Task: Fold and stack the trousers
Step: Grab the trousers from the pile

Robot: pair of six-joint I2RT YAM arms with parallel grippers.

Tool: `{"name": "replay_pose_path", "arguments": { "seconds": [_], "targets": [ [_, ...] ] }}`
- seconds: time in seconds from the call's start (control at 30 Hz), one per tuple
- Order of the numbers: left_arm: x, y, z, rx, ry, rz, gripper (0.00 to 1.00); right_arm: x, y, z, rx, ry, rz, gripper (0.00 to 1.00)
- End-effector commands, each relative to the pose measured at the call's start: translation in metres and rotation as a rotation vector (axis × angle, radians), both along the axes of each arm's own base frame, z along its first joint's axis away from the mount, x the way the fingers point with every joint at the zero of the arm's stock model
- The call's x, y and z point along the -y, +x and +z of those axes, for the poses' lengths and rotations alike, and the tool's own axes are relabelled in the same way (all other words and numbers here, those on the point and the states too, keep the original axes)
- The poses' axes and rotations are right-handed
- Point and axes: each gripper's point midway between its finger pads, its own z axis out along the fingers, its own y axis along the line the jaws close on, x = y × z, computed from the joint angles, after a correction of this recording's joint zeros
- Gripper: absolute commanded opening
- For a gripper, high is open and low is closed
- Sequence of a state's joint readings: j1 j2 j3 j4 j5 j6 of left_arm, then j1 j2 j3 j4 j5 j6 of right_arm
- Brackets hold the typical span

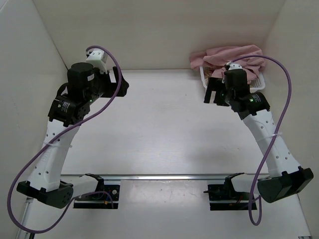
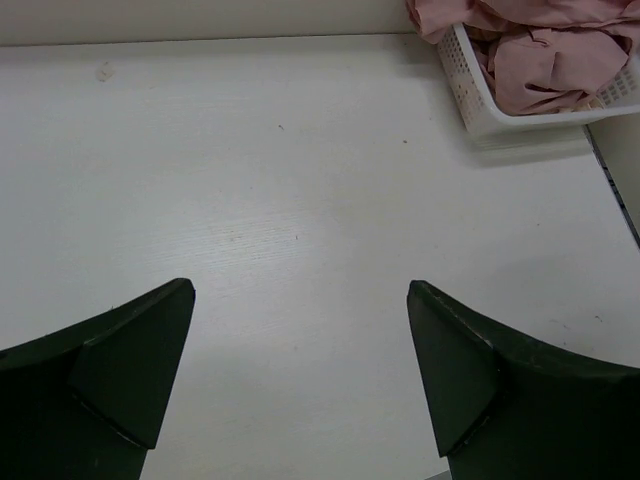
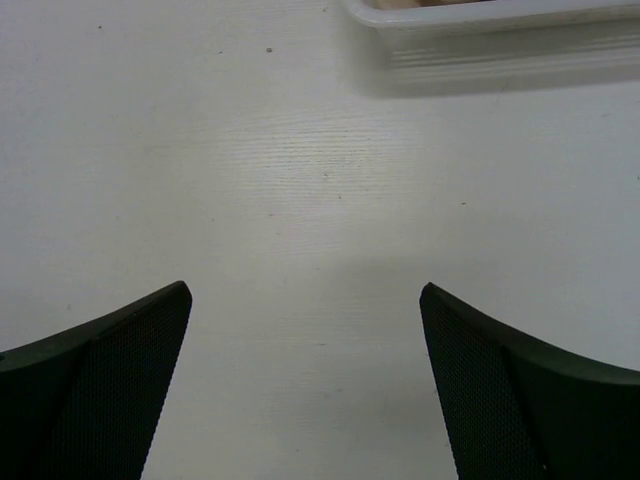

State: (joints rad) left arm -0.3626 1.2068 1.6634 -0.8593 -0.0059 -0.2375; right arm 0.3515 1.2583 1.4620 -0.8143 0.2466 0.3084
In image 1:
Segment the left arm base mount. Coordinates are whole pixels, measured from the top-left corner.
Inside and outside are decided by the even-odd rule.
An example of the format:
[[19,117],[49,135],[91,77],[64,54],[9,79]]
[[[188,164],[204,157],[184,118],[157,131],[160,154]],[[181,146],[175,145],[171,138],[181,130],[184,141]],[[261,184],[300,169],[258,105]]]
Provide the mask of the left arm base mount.
[[86,179],[94,180],[97,185],[93,193],[77,196],[73,201],[74,209],[118,209],[120,197],[120,181],[108,181],[95,174],[85,174]]

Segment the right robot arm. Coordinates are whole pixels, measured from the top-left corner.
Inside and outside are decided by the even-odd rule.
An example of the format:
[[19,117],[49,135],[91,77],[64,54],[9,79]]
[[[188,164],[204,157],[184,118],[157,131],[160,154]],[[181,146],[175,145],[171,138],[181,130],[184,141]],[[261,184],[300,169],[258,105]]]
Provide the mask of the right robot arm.
[[247,73],[239,64],[227,65],[224,78],[210,78],[206,89],[215,92],[215,104],[231,107],[239,115],[266,157],[269,176],[258,178],[254,194],[273,203],[308,185],[314,177],[312,170],[303,169],[292,156],[276,130],[268,101],[262,93],[250,91]]

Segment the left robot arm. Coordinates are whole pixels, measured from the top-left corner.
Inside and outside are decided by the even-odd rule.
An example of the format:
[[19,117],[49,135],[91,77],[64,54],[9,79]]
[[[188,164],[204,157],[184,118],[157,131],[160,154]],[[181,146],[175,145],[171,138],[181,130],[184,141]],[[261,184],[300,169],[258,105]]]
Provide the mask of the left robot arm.
[[48,113],[43,142],[45,150],[28,179],[18,183],[18,192],[59,209],[84,194],[93,199],[103,197],[105,188],[98,175],[87,173],[71,183],[60,178],[71,142],[79,130],[79,122],[90,112],[90,106],[99,98],[126,95],[128,82],[116,66],[113,72],[114,83],[109,71],[102,72],[90,63],[75,63],[68,69],[68,81],[58,89]]

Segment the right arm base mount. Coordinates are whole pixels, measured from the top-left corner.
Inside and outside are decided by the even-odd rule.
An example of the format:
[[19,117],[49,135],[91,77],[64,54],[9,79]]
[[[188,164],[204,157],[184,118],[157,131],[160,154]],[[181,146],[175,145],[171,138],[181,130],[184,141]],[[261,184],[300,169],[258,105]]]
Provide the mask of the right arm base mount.
[[247,211],[254,175],[235,173],[207,181],[210,211]]

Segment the pink trousers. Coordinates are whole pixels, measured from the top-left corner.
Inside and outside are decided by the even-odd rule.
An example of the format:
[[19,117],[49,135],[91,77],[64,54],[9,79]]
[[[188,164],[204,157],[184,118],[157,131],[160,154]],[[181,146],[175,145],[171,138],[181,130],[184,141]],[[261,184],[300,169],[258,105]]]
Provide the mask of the pink trousers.
[[[226,63],[248,55],[262,55],[262,50],[256,45],[246,46],[225,46],[208,49],[202,52],[190,54],[190,66],[193,70],[198,70],[200,66],[208,69],[212,78],[223,78],[226,71]],[[263,58],[250,57],[239,61],[247,74],[247,81],[251,83],[259,77],[259,73],[264,70],[266,62]]]

